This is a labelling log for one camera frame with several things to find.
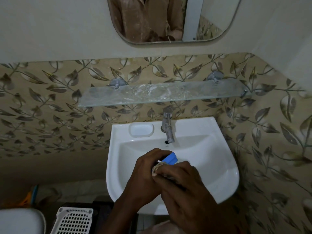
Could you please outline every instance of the person's right hand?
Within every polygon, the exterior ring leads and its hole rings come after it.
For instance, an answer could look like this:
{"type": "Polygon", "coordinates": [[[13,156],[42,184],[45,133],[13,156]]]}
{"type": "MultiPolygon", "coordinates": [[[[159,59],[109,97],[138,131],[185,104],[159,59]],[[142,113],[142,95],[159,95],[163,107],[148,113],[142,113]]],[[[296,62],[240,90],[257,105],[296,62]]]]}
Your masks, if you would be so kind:
{"type": "Polygon", "coordinates": [[[160,166],[154,181],[161,188],[161,197],[170,219],[187,234],[236,233],[221,215],[218,205],[201,181],[195,167],[189,162],[160,166]],[[161,176],[169,175],[181,185],[161,176]]]}

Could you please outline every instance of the faucet handle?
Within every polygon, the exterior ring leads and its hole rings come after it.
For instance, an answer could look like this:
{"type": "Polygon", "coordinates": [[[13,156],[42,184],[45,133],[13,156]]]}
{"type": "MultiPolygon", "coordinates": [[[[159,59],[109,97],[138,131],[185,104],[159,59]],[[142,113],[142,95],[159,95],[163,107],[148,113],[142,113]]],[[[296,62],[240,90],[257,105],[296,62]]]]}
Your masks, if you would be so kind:
{"type": "Polygon", "coordinates": [[[172,118],[173,110],[171,107],[165,107],[163,109],[163,117],[164,118],[172,118]]]}

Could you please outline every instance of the blue cap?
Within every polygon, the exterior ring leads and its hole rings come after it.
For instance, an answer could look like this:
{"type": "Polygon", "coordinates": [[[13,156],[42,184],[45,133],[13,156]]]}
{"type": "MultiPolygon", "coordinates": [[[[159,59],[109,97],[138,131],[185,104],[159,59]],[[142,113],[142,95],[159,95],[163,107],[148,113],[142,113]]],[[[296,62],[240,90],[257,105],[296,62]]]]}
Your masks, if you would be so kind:
{"type": "Polygon", "coordinates": [[[170,153],[162,162],[166,162],[169,165],[174,165],[177,162],[177,156],[174,152],[170,153]]]}

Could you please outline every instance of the toilet lid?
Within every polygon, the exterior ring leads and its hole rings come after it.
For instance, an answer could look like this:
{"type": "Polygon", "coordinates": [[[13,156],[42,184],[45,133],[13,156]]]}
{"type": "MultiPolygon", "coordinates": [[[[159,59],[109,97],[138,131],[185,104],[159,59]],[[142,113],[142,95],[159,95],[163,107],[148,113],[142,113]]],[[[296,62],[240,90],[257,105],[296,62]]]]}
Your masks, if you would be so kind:
{"type": "Polygon", "coordinates": [[[44,234],[45,219],[36,209],[13,208],[0,210],[0,233],[44,234]]]}

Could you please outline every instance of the faucet spout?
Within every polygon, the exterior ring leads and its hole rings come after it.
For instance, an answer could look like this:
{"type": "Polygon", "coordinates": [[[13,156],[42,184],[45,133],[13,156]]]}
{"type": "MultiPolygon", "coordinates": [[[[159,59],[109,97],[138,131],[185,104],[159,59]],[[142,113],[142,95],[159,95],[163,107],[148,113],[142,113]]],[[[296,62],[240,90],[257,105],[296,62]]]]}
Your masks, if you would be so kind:
{"type": "Polygon", "coordinates": [[[163,110],[163,122],[161,126],[162,132],[166,133],[167,136],[167,142],[168,143],[174,143],[174,134],[171,127],[171,118],[172,118],[172,108],[164,108],[163,110]]]}

